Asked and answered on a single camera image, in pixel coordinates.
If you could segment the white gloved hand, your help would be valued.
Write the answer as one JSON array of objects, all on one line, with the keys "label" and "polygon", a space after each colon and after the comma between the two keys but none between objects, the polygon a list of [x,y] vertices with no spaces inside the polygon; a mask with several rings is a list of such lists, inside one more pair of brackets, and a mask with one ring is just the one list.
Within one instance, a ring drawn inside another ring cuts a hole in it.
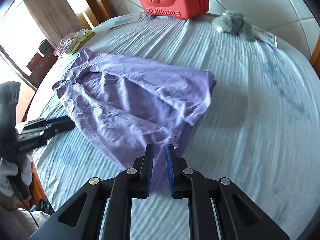
[{"label": "white gloved hand", "polygon": [[1,207],[14,210],[18,201],[29,198],[32,179],[31,161],[26,154],[19,156],[17,163],[1,158]]}]

